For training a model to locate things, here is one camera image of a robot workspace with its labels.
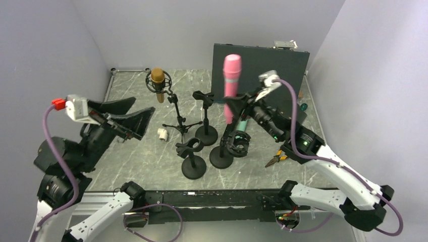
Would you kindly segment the mint green microphone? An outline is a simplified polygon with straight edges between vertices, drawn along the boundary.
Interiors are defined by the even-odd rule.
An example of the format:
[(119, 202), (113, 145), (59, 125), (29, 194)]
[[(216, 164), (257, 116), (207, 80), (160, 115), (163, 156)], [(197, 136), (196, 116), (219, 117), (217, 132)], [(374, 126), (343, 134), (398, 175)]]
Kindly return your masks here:
[(247, 127), (247, 122), (248, 122), (248, 120), (239, 121), (237, 124), (236, 130), (244, 132), (246, 130), (246, 127)]

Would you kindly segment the pink microphone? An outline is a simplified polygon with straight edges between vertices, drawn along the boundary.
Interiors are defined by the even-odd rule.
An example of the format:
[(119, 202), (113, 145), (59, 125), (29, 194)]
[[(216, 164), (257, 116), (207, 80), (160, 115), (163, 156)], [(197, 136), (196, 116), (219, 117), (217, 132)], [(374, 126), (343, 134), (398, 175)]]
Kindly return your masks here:
[(223, 63), (224, 96), (235, 97), (238, 91), (238, 82), (242, 71), (242, 60), (238, 54), (229, 54)]

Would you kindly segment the black pink-mic desk stand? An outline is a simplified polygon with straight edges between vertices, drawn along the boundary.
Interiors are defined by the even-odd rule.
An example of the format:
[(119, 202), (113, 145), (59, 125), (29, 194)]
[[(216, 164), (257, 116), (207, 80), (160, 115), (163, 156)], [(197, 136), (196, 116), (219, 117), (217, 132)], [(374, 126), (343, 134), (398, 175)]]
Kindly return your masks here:
[(202, 108), (204, 111), (204, 118), (202, 120), (202, 126), (200, 126), (195, 132), (195, 137), (198, 138), (204, 144), (204, 146), (211, 146), (218, 139), (218, 132), (213, 126), (209, 124), (207, 115), (208, 108), (213, 104), (213, 96), (214, 94), (211, 92), (202, 93), (201, 91), (194, 91), (192, 94), (192, 97), (195, 100), (203, 101)]

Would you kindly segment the black clip desk stand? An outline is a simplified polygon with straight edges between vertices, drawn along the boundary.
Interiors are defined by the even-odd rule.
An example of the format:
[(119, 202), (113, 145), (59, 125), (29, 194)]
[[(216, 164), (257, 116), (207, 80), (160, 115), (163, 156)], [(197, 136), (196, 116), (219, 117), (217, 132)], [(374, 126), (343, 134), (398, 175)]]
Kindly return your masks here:
[(195, 153), (200, 152), (204, 148), (201, 140), (194, 137), (185, 143), (176, 143), (175, 147), (177, 155), (184, 159), (181, 165), (182, 174), (192, 180), (203, 177), (207, 169), (205, 160), (195, 155)]

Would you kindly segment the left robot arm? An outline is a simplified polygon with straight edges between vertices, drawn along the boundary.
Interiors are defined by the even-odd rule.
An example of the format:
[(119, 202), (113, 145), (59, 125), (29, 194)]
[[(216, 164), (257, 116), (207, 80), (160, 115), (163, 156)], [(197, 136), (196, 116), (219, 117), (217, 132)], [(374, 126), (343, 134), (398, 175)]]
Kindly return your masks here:
[[(51, 102), (42, 120), (45, 140), (34, 160), (44, 177), (37, 192), (37, 214), (30, 241), (92, 241), (121, 214), (144, 207), (145, 190), (130, 181), (88, 218), (70, 225), (91, 183), (87, 174), (94, 171), (114, 139), (143, 138), (155, 108), (130, 112), (135, 100), (130, 97), (97, 102), (72, 94)], [(79, 142), (50, 134), (47, 119), (53, 110), (64, 110), (72, 121), (82, 124)]]

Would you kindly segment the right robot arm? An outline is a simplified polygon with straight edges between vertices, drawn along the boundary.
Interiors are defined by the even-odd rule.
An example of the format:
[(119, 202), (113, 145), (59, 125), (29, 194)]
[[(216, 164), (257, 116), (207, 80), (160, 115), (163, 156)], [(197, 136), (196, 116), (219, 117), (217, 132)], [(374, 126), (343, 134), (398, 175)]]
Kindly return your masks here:
[(281, 150), (286, 156), (324, 175), (336, 186), (334, 190), (323, 190), (287, 180), (277, 194), (282, 208), (315, 207), (342, 216), (359, 230), (379, 230), (387, 212), (384, 206), (393, 207), (390, 200), (394, 189), (388, 185), (379, 186), (360, 175), (320, 136), (303, 127), (297, 120), (299, 106), (295, 100), (290, 117), (267, 106), (259, 94), (225, 97), (224, 100), (234, 116), (252, 118), (276, 142), (282, 142)]

